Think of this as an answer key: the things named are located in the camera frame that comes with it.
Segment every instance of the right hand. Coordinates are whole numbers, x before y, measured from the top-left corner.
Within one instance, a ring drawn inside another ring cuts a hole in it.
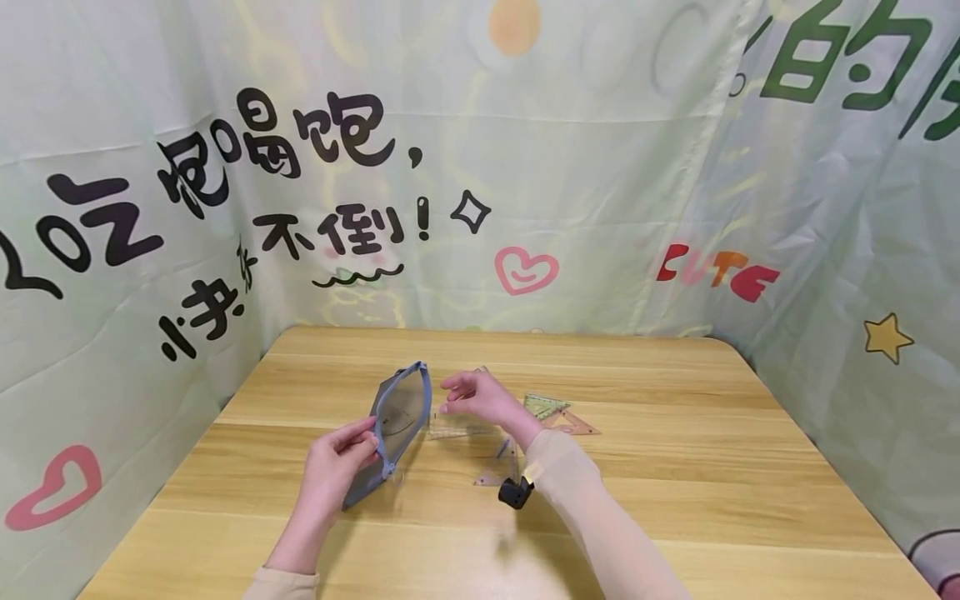
[[[543,424],[489,372],[458,372],[440,387],[449,390],[441,413],[474,415],[502,427],[524,451],[543,429]]]

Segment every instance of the yellow star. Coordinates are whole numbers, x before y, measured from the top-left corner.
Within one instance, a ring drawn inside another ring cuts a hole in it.
[[[897,313],[890,313],[879,323],[864,321],[863,326],[867,328],[867,351],[883,352],[895,365],[900,363],[900,348],[913,345],[913,338],[900,332]]]

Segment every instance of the fingers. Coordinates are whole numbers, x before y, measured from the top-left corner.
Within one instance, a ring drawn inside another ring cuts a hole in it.
[[[473,413],[475,398],[461,398],[451,400],[440,407],[440,412],[444,415],[462,415],[464,413]]]
[[[355,420],[352,423],[348,423],[341,427],[340,429],[335,429],[330,433],[326,434],[321,438],[326,444],[329,444],[334,449],[340,449],[345,444],[350,442],[353,438],[361,435],[363,432],[368,431],[373,424],[376,422],[375,416],[365,417],[360,420]]]
[[[476,394],[480,374],[479,372],[463,371],[445,379],[440,387],[450,391],[446,395],[446,400],[452,402],[461,398],[473,397]]]
[[[364,466],[372,464],[371,458],[376,460],[376,437],[369,437],[359,444],[354,444],[340,453],[340,458],[347,463],[350,470],[356,472]]]
[[[480,373],[474,371],[460,371],[454,375],[451,375],[447,379],[444,379],[444,382],[440,384],[440,387],[445,390],[452,390],[454,388],[476,388],[477,375]]]

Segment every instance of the pink heart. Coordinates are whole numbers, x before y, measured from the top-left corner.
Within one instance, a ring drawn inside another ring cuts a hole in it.
[[[530,271],[536,265],[539,265],[543,262],[550,266],[550,270],[546,273],[546,275],[540,278],[533,273],[521,275],[516,271],[510,271],[511,277],[520,283],[530,282],[530,285],[515,287],[511,282],[511,278],[507,277],[506,270],[503,266],[507,256],[510,256],[511,254],[516,254],[520,257],[520,269],[523,271]],[[550,283],[556,279],[557,275],[560,273],[560,263],[557,262],[557,259],[550,254],[540,254],[531,258],[530,254],[528,254],[526,250],[519,246],[510,246],[498,252],[496,254],[496,258],[493,260],[493,264],[496,266],[496,275],[500,277],[500,283],[503,285],[503,289],[505,289],[511,296],[519,296],[521,294],[536,292],[540,288],[550,285]]]
[[[63,489],[66,483],[63,468],[67,463],[76,463],[80,467],[86,487],[77,495],[38,515],[34,512],[36,505]],[[43,473],[43,483],[40,487],[14,504],[4,522],[14,531],[28,531],[49,525],[82,507],[90,498],[97,495],[103,484],[100,463],[93,450],[85,445],[71,445],[50,461]]]

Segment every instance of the beige sleeve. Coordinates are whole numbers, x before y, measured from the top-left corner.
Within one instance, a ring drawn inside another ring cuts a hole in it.
[[[600,469],[569,435],[541,431],[524,474],[566,523],[604,595],[612,599],[689,598],[666,559],[604,487]]]
[[[320,575],[300,575],[260,567],[243,600],[317,600],[319,584]]]

